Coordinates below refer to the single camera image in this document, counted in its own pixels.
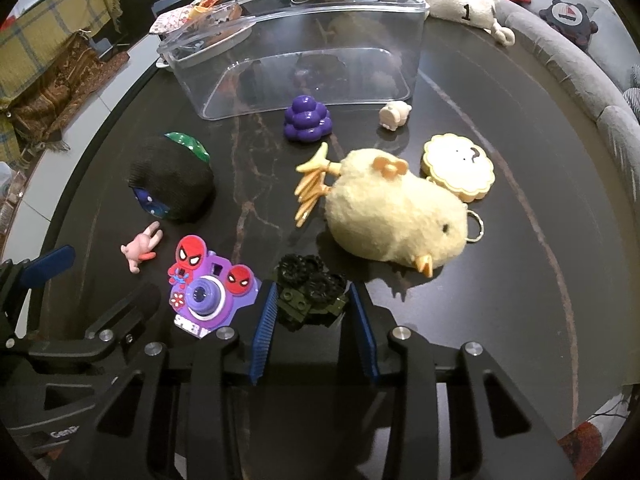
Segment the white plate with clutter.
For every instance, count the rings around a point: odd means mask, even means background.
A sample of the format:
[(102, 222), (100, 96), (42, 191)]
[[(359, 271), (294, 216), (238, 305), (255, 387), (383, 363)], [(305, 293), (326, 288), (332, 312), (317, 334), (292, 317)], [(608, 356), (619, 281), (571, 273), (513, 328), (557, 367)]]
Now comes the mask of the white plate with clutter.
[(175, 32), (179, 36), (209, 32), (209, 37), (202, 44), (188, 47), (188, 50), (207, 49), (246, 29), (246, 26), (227, 27), (228, 23), (240, 18), (242, 12), (236, 0), (194, 0), (186, 6), (161, 13), (152, 24), (149, 34), (159, 36), (164, 41)]

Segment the purple grape toy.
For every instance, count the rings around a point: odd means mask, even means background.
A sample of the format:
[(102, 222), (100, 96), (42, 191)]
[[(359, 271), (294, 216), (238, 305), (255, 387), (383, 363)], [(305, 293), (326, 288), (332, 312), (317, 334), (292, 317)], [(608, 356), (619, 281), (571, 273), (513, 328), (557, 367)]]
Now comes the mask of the purple grape toy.
[(283, 135), (286, 140), (311, 143), (329, 136), (332, 131), (329, 110), (312, 96), (296, 96), (284, 112)]

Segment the yellow plaid blanket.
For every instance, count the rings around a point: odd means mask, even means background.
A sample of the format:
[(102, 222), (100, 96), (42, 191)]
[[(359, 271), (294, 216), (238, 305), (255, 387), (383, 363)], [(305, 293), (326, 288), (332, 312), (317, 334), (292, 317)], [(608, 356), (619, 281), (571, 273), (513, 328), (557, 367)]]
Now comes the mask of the yellow plaid blanket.
[(2, 112), (49, 68), (74, 35), (96, 36), (121, 15), (120, 0), (42, 0), (2, 28)]

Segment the dark gear-shaped cushion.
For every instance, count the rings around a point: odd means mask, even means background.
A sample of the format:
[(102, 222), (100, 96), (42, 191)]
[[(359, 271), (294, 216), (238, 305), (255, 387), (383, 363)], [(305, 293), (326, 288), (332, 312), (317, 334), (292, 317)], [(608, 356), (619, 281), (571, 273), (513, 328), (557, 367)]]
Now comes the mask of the dark gear-shaped cushion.
[(590, 20), (586, 7), (581, 3), (552, 0), (538, 12), (538, 16), (583, 51), (588, 49), (591, 36), (599, 30), (598, 24)]

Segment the yellow chick plush toy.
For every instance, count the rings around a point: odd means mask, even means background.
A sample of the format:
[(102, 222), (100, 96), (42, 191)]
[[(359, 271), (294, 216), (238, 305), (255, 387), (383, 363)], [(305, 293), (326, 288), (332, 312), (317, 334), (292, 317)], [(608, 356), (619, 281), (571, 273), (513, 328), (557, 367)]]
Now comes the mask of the yellow chick plush toy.
[(295, 171), (295, 223), (324, 201), (326, 227), (350, 254), (389, 262), (431, 278), (469, 244), (469, 208), (441, 186), (418, 177), (405, 159), (358, 148), (338, 162), (326, 142)]

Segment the grey curved sofa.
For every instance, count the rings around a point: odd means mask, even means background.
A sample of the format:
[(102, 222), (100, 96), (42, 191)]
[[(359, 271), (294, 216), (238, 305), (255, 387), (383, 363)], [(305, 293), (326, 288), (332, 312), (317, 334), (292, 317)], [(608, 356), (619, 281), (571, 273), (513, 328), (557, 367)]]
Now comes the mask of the grey curved sofa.
[[(576, 46), (544, 10), (567, 6), (577, 24), (598, 30)], [(610, 0), (500, 0), (498, 20), (516, 31), (526, 50), (548, 70), (596, 124), (630, 198), (639, 199), (639, 49)]]

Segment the small cream pig figurine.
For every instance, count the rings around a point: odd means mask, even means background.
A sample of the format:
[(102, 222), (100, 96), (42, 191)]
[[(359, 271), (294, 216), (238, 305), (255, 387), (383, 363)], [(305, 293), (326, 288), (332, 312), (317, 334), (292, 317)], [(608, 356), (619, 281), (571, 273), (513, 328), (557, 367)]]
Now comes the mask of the small cream pig figurine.
[(396, 131), (403, 127), (412, 111), (412, 106), (404, 101), (386, 103), (378, 112), (378, 123), (386, 130)]

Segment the brown patterned throw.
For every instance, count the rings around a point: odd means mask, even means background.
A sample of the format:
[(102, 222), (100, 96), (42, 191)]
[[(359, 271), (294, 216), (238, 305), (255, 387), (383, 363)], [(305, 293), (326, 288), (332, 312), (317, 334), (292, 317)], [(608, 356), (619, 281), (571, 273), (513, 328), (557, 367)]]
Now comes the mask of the brown patterned throw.
[(62, 141), (63, 130), (96, 92), (128, 63), (118, 51), (106, 60), (80, 32), (66, 42), (61, 54), (6, 111), (17, 135), (29, 146)]

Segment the black green galaxy ball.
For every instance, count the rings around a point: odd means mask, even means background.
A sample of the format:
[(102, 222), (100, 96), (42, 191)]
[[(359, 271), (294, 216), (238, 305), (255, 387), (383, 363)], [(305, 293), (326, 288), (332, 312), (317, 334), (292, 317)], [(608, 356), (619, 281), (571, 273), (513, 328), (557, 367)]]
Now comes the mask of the black green galaxy ball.
[(209, 152), (194, 136), (175, 131), (139, 145), (128, 186), (148, 214), (175, 223), (198, 222), (216, 198)]

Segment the clear plastic storage bin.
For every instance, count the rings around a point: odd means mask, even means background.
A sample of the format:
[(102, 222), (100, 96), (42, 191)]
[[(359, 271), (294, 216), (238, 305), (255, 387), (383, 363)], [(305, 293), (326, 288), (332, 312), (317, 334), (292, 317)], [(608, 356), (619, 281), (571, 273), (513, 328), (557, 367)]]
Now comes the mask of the clear plastic storage bin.
[(160, 43), (195, 113), (205, 120), (283, 110), (308, 94), (326, 105), (410, 99), (418, 72), (424, 0), (292, 6), (236, 0), (246, 29), (207, 49), (209, 32)]

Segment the black brick toy car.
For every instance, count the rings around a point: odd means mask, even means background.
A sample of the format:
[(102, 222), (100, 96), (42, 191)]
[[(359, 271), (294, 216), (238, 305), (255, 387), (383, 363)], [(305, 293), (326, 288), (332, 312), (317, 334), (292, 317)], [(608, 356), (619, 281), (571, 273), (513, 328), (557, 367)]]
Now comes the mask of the black brick toy car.
[(331, 272), (318, 256), (283, 256), (274, 279), (278, 321), (291, 332), (308, 325), (330, 327), (344, 312), (347, 280)]

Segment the purple Spider-Man toy camera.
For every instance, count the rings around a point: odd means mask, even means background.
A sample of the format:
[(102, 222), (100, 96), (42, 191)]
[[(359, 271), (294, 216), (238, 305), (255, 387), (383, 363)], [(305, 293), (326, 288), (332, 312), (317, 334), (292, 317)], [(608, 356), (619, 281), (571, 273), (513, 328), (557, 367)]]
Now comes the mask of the purple Spider-Man toy camera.
[(201, 339), (229, 326), (236, 312), (254, 304), (260, 279), (248, 266), (208, 249), (201, 237), (191, 234), (179, 240), (175, 258), (167, 270), (168, 304), (180, 330)]

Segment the pink rabbit figurine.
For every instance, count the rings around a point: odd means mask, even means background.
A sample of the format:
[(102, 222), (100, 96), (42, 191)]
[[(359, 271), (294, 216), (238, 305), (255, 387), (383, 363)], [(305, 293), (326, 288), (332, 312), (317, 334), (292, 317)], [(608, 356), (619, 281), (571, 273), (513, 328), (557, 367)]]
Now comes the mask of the pink rabbit figurine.
[(153, 221), (142, 232), (126, 245), (119, 247), (120, 253), (126, 258), (131, 274), (140, 272), (140, 264), (156, 257), (155, 248), (163, 238), (160, 222)]

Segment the cream cookie sheep keychain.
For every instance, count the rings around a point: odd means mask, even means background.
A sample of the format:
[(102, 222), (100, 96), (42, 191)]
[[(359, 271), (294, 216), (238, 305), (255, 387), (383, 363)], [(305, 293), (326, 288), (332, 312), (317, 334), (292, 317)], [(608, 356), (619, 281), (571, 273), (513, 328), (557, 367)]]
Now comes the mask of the cream cookie sheep keychain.
[(421, 168), (426, 174), (418, 181), (421, 214), (429, 214), (442, 234), (465, 235), (461, 247), (479, 242), (484, 223), (470, 205), (482, 200), (496, 180), (486, 152), (466, 136), (435, 134), (423, 145)]

